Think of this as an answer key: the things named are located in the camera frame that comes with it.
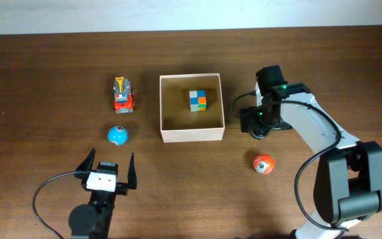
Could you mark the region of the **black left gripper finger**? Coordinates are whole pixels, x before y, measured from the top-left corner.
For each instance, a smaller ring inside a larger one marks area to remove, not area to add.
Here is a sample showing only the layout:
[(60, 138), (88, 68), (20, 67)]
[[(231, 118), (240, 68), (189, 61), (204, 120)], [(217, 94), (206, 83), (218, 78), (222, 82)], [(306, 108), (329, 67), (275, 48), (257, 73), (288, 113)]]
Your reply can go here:
[(92, 170), (96, 150), (93, 148), (88, 156), (78, 165), (75, 172), (88, 172)]
[(127, 174), (127, 184), (128, 184), (128, 189), (137, 189), (137, 174), (135, 170), (135, 157), (134, 153), (131, 154), (131, 159), (129, 162), (129, 169), (128, 169), (128, 174)]

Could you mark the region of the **orange toy ball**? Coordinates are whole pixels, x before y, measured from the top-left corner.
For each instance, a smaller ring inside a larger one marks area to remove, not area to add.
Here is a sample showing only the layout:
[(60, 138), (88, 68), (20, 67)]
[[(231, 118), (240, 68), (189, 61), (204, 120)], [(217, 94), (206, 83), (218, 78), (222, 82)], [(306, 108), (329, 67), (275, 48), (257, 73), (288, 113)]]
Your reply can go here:
[(275, 168), (275, 160), (267, 154), (259, 154), (253, 161), (253, 167), (256, 172), (266, 175)]

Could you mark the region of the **multicoloured puzzle cube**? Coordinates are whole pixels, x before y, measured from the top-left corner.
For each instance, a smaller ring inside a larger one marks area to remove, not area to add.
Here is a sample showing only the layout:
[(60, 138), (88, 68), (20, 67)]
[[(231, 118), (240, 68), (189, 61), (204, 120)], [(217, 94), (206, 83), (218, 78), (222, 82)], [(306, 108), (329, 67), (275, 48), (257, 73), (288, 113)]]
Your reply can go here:
[(206, 92), (204, 90), (189, 91), (189, 103), (191, 112), (206, 111)]

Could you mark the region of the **red toy fire truck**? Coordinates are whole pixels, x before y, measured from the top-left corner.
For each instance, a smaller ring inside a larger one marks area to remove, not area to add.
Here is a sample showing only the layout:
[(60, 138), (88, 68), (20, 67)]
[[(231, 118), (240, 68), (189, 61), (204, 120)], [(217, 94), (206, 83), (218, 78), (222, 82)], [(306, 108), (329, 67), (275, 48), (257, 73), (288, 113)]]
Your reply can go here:
[(114, 109), (117, 114), (131, 113), (135, 109), (135, 93), (130, 81), (121, 76), (116, 77), (113, 86)]

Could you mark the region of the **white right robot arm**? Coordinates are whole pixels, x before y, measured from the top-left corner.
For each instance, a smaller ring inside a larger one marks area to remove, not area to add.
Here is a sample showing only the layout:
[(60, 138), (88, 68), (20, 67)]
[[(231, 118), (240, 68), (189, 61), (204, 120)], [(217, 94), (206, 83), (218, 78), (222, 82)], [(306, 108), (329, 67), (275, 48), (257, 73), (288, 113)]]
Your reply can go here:
[[(382, 148), (362, 142), (339, 126), (319, 105), (307, 85), (289, 84), (278, 65), (260, 69), (250, 94), (256, 106), (235, 114), (241, 131), (263, 139), (274, 130), (295, 129), (313, 151), (294, 178), (294, 195), (306, 223), (291, 238), (342, 238), (356, 224), (382, 212)], [(300, 177), (318, 162), (308, 214), (299, 194)]]

